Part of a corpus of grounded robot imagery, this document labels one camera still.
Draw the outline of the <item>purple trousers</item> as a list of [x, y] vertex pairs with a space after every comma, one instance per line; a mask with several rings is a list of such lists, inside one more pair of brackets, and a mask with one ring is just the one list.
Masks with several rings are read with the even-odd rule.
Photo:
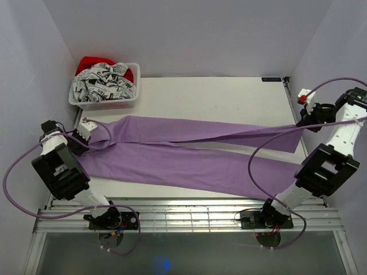
[[90, 176], [266, 199], [294, 180], [297, 164], [235, 152], [191, 148], [218, 142], [293, 153], [294, 125], [264, 127], [215, 121], [126, 116], [92, 132], [79, 157]]

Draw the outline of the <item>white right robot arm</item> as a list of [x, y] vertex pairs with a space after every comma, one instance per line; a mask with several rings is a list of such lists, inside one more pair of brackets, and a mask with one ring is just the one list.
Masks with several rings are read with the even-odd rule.
[[315, 94], [302, 89], [298, 102], [303, 105], [297, 127], [312, 125], [318, 132], [322, 125], [336, 123], [327, 142], [320, 144], [301, 163], [295, 182], [286, 190], [267, 199], [259, 213], [265, 227], [282, 226], [291, 211], [311, 198], [330, 196], [359, 168], [354, 160], [354, 145], [366, 116], [366, 91], [353, 88], [343, 93], [334, 104], [320, 104]]

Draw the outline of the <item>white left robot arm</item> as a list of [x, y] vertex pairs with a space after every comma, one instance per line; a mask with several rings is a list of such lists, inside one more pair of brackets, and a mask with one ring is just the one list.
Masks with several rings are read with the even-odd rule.
[[89, 185], [91, 179], [77, 160], [87, 151], [91, 133], [97, 129], [97, 124], [85, 121], [70, 135], [62, 124], [54, 120], [42, 123], [41, 129], [42, 153], [32, 160], [32, 166], [51, 194], [58, 200], [75, 201], [89, 207], [90, 213], [84, 219], [99, 228], [121, 228], [121, 213], [111, 201]]

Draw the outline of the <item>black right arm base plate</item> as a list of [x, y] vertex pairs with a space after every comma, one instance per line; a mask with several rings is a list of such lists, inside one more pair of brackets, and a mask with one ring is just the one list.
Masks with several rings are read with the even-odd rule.
[[291, 217], [275, 218], [260, 210], [250, 210], [240, 212], [240, 222], [242, 229], [293, 229], [294, 224]]

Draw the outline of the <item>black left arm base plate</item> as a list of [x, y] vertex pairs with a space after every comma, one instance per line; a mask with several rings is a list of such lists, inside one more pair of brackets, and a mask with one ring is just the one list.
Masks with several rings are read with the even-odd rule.
[[138, 230], [137, 217], [131, 211], [121, 211], [117, 213], [105, 213], [101, 217], [93, 218], [92, 215], [84, 215], [83, 218], [89, 222], [90, 230]]

